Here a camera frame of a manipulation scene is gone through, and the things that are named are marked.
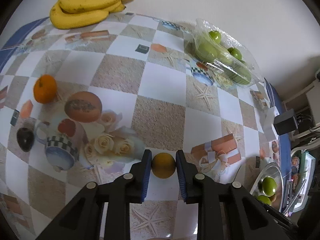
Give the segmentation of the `tan longan fruit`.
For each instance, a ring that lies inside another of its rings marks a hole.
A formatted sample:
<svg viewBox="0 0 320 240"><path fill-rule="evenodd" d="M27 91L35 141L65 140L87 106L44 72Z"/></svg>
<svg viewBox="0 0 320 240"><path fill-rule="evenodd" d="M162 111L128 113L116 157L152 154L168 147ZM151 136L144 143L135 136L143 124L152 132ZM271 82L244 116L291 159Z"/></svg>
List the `tan longan fruit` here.
<svg viewBox="0 0 320 240"><path fill-rule="evenodd" d="M168 153L158 153L151 162L151 169L157 178L167 179L172 176L176 170L175 159Z"/></svg>

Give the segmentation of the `oblong green fruit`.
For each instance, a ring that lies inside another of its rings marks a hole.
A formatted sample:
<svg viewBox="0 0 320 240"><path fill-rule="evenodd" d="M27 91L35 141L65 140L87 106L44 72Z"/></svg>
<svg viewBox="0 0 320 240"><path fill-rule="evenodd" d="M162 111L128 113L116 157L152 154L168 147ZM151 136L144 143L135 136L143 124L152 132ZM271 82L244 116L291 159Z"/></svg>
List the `oblong green fruit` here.
<svg viewBox="0 0 320 240"><path fill-rule="evenodd" d="M269 206L271 206L271 204L272 204L271 200L265 195L258 195L258 196L256 196L256 199L264 204L269 205Z"/></svg>

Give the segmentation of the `round green apple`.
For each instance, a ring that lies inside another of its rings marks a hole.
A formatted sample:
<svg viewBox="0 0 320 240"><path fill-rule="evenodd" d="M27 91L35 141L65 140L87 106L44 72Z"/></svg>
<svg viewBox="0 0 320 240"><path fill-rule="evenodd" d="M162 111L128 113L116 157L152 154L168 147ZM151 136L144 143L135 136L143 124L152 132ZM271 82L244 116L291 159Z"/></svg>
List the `round green apple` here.
<svg viewBox="0 0 320 240"><path fill-rule="evenodd" d="M261 183L261 191L267 197L272 197L277 190L276 181L272 177L265 177Z"/></svg>

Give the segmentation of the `dark plum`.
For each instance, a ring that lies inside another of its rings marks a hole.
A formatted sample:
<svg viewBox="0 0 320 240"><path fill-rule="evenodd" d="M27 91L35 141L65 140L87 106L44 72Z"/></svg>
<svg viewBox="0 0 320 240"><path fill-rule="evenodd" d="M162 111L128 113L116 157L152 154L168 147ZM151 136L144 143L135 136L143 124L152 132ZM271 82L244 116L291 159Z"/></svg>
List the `dark plum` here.
<svg viewBox="0 0 320 240"><path fill-rule="evenodd" d="M34 144L34 133L32 130L21 127L16 133L17 143L23 152L29 152Z"/></svg>

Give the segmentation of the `small orange tangerine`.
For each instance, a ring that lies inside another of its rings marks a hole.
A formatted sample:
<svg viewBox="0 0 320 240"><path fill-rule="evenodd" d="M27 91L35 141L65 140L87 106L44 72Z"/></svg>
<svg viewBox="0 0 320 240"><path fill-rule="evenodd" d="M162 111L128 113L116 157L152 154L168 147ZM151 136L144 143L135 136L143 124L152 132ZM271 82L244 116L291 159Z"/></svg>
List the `small orange tangerine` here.
<svg viewBox="0 0 320 240"><path fill-rule="evenodd" d="M34 99L41 104L54 101L57 95L57 84L51 75L42 75L33 87Z"/></svg>

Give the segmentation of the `clear box of green fruits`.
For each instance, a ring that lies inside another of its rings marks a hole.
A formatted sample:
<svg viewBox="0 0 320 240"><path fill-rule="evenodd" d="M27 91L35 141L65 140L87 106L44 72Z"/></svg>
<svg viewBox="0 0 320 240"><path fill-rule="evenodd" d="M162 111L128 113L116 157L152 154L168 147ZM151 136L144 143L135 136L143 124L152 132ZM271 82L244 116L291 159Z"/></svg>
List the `clear box of green fruits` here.
<svg viewBox="0 0 320 240"><path fill-rule="evenodd" d="M264 83L251 52L238 40L207 20L198 18L186 31L185 52L209 78L223 88Z"/></svg>

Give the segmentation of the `large steel bowl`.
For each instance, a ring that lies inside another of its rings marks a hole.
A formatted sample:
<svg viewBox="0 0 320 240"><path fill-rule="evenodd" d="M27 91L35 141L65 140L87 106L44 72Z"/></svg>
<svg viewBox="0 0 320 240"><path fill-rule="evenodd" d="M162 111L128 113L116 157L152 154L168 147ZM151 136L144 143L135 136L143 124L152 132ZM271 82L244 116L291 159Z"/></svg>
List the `large steel bowl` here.
<svg viewBox="0 0 320 240"><path fill-rule="evenodd" d="M276 163L269 163L260 171L250 190L250 194L255 197L267 197L271 206L278 211L282 209L283 192L283 178Z"/></svg>

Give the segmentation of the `checkered fruit print tablecloth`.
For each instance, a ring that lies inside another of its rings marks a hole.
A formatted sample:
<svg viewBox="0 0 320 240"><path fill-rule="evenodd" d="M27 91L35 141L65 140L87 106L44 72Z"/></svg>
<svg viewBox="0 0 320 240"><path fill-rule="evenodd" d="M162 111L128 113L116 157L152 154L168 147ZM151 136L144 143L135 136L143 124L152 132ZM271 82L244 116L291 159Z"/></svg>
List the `checkered fruit print tablecloth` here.
<svg viewBox="0 0 320 240"><path fill-rule="evenodd" d="M128 173L146 149L183 150L223 184L250 189L269 162L288 180L288 137L262 129L265 110L283 110L275 89L218 86L185 52L186 31L129 12L73 30L44 18L1 48L1 211L15 237L35 239L83 186ZM41 104L33 87L46 74L57 95ZM29 152L21 127L34 133Z"/></svg>

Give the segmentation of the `black power adapter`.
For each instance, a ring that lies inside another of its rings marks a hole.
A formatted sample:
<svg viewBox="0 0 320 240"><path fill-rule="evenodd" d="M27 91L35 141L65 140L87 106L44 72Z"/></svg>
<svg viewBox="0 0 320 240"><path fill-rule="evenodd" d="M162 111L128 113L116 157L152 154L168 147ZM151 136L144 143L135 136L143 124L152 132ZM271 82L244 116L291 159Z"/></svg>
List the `black power adapter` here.
<svg viewBox="0 0 320 240"><path fill-rule="evenodd" d="M290 109L277 115L273 122L277 135L284 135L295 131L298 128L298 122L294 109Z"/></svg>

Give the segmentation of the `white plastic chair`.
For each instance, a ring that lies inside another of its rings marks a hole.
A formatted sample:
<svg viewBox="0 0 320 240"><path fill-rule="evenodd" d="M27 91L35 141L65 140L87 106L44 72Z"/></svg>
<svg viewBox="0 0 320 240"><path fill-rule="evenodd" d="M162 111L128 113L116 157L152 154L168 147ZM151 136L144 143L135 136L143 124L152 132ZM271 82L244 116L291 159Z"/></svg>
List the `white plastic chair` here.
<svg viewBox="0 0 320 240"><path fill-rule="evenodd" d="M310 155L316 158L316 161L319 161L319 138L303 146L292 149L291 158L295 156L300 157L302 152L308 152Z"/></svg>

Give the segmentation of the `green book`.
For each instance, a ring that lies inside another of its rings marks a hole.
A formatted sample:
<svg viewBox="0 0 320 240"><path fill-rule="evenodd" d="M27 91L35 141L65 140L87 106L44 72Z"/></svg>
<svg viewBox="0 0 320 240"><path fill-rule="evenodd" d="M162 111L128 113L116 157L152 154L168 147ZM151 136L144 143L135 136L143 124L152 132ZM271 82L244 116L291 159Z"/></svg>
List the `green book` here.
<svg viewBox="0 0 320 240"><path fill-rule="evenodd" d="M305 150L296 150L291 153L292 176L297 177L297 185L293 190L293 204L290 211L295 213L306 206L308 194L313 179L316 159Z"/></svg>

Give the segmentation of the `white shelf rack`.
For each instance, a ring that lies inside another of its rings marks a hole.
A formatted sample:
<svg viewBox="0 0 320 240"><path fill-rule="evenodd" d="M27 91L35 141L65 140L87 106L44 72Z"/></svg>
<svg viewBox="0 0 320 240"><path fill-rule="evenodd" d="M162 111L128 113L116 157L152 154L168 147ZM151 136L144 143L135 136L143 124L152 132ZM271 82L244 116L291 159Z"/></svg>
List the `white shelf rack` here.
<svg viewBox="0 0 320 240"><path fill-rule="evenodd" d="M319 72L315 79L290 98L283 101L286 110L293 109L298 120L298 128L289 133L291 141L309 135L319 134Z"/></svg>

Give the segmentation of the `yellow banana bunch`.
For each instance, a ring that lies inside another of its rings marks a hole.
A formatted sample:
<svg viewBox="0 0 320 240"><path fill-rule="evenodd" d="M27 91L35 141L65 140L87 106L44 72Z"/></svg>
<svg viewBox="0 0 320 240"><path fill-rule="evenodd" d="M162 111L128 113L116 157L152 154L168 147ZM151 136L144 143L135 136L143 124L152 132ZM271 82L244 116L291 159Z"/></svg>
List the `yellow banana bunch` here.
<svg viewBox="0 0 320 240"><path fill-rule="evenodd" d="M57 29L75 29L105 20L109 14L121 12L132 0L58 0L49 18Z"/></svg>

